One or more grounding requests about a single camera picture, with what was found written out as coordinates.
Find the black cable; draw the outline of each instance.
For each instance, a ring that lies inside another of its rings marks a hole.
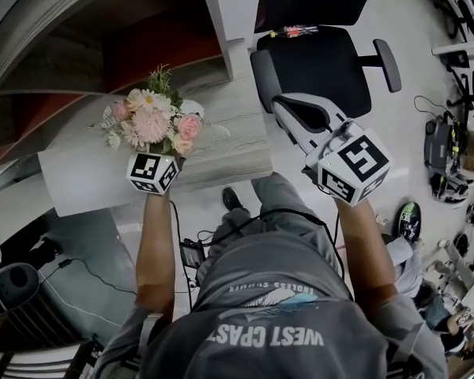
[[[339,233],[339,212],[337,212],[337,219],[335,219],[335,233],[333,234],[333,246],[337,244],[337,233]]]
[[[209,236],[207,236],[206,238],[200,239],[200,233],[209,233]],[[197,233],[197,240],[202,243],[207,242],[214,236],[214,233],[215,233],[214,231],[199,231]]]
[[[331,195],[330,193],[327,193],[327,192],[322,188],[322,186],[316,185],[316,187],[318,188],[318,190],[320,190],[320,192],[324,193],[325,195]]]
[[[428,98],[425,97],[425,96],[416,96],[416,97],[414,97],[414,101],[413,101],[413,103],[414,103],[414,108],[415,108],[418,112],[423,112],[424,114],[431,114],[431,115],[433,115],[435,118],[439,118],[439,117],[441,116],[441,115],[436,115],[436,114],[434,114],[434,113],[431,112],[431,111],[421,111],[421,110],[418,108],[418,106],[416,105],[416,99],[418,99],[418,98],[423,98],[423,99],[425,99],[426,101],[428,101],[431,105],[433,105],[434,107],[442,108],[444,111],[450,113],[450,111],[449,111],[446,107],[444,107],[443,105],[439,105],[439,104],[433,103],[430,99],[428,99]]]
[[[181,246],[181,227],[179,226],[179,214],[177,212],[177,206],[175,206],[174,201],[171,201],[172,208],[174,209],[174,214],[175,214],[175,221],[177,224],[177,239],[179,240],[179,245]],[[182,265],[182,270],[184,271],[184,276],[186,277],[186,286],[188,288],[188,298],[190,299],[190,310],[193,309],[193,300],[191,299],[191,290],[190,290],[190,277],[188,276],[188,272],[186,272],[186,267],[183,264]]]
[[[49,278],[51,278],[55,272],[57,272],[59,269],[61,269],[61,267],[57,267],[51,274],[49,274],[46,278],[43,279],[43,281],[40,283],[40,285],[42,285],[44,282],[46,282]]]
[[[104,285],[107,285],[108,287],[112,287],[114,288],[115,290],[117,290],[118,292],[123,292],[123,293],[126,293],[126,294],[134,294],[134,295],[137,295],[137,292],[134,292],[134,291],[127,291],[125,289],[119,289],[118,287],[115,287],[112,283],[108,283],[107,281],[103,280],[103,278],[101,276],[98,276],[97,274],[94,274],[88,267],[88,264],[86,264],[86,261],[84,261],[82,258],[71,258],[70,259],[71,261],[80,261],[81,263],[83,263],[86,267],[86,269],[88,270],[89,272],[89,275],[91,276],[94,276],[95,278],[98,278]]]
[[[194,292],[195,289],[197,289],[197,288],[196,288],[196,287],[192,287],[192,288],[190,289],[190,292],[186,292],[186,291],[177,292],[177,291],[176,291],[176,292],[174,292],[174,293],[175,293],[175,294],[188,294],[188,293]]]
[[[117,290],[118,292],[124,292],[126,294],[134,294],[134,295],[137,295],[137,292],[134,292],[134,291],[127,291],[125,289],[119,289],[118,287],[115,287],[112,283],[108,283],[107,281],[103,280],[103,278],[101,276],[98,276],[97,274],[94,274],[93,272],[91,272],[91,270],[89,269],[88,267],[88,264],[86,264],[86,261],[84,261],[82,258],[68,258],[67,260],[64,260],[62,261],[58,267],[51,273],[49,274],[46,278],[44,278],[44,280],[40,283],[40,285],[42,285],[44,282],[46,282],[47,280],[49,280],[49,278],[51,278],[55,272],[57,272],[59,269],[61,268],[65,268],[65,267],[68,267],[70,264],[72,264],[72,261],[80,261],[81,263],[83,263],[86,267],[86,269],[88,270],[89,272],[89,275],[91,276],[95,276],[96,278],[98,278],[104,285],[107,285],[108,287],[112,287],[113,289]]]
[[[342,259],[340,258],[339,253],[337,252],[337,249],[336,249],[336,247],[335,247],[335,242],[332,240],[332,236],[330,235],[330,231],[329,231],[328,227],[326,226],[326,223],[325,223],[325,222],[322,222],[320,219],[318,219],[316,216],[311,215],[310,213],[295,211],[295,210],[293,210],[293,209],[288,209],[288,208],[272,209],[272,210],[270,210],[270,211],[263,212],[262,214],[260,214],[260,215],[258,215],[258,216],[255,216],[254,218],[248,219],[246,222],[240,224],[240,225],[237,226],[234,230],[232,230],[232,231],[230,231],[229,233],[227,233],[225,236],[218,238],[218,239],[215,240],[214,242],[210,242],[210,243],[208,243],[208,244],[204,244],[203,246],[204,246],[204,247],[209,247],[209,246],[212,246],[212,245],[214,245],[214,244],[218,244],[218,243],[222,242],[223,240],[226,240],[227,238],[231,237],[231,236],[234,235],[235,233],[241,231],[244,227],[246,227],[246,226],[249,225],[250,223],[253,223],[255,220],[261,219],[261,218],[264,217],[264,216],[270,215],[271,213],[277,213],[277,212],[294,213],[294,214],[296,214],[296,215],[301,215],[301,216],[303,216],[304,218],[306,218],[307,220],[309,220],[310,222],[312,222],[312,223],[314,223],[314,224],[317,224],[318,226],[321,226],[321,227],[324,227],[324,228],[325,228],[326,235],[328,236],[330,242],[332,243],[333,249],[335,250],[335,255],[336,255],[336,257],[337,257],[337,261],[339,262],[339,265],[340,265],[340,273],[341,273],[341,275],[342,275],[342,280],[344,280],[344,265],[343,265],[343,263],[342,263]]]

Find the chair armrest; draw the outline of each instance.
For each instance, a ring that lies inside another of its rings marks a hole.
[[[388,43],[382,39],[374,39],[374,47],[381,59],[381,67],[385,74],[389,92],[399,92],[402,89],[402,80],[392,50],[389,49]]]
[[[279,96],[282,91],[269,51],[264,49],[251,54],[251,66],[261,105],[269,114],[272,114],[273,98]]]

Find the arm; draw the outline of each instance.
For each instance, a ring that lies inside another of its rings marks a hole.
[[[175,259],[168,193],[148,195],[137,257],[136,303],[169,322],[174,311]]]
[[[395,269],[368,200],[354,208],[336,200],[355,301],[366,315],[397,294]]]
[[[458,332],[460,331],[460,327],[458,327],[458,320],[465,314],[465,312],[465,309],[460,310],[448,319],[446,325],[448,326],[448,330],[450,331],[450,334],[452,336],[458,334]]]

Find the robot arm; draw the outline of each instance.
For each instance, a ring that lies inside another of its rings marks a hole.
[[[355,206],[386,179],[393,161],[371,129],[363,129],[330,100],[303,93],[276,96],[273,113],[306,153],[307,174]]]

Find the chair seat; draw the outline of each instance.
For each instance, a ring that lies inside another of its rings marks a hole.
[[[283,93],[325,97],[349,118],[358,118],[371,110],[372,103],[355,46],[345,29],[319,30],[292,39],[264,36],[257,48],[269,51]]]

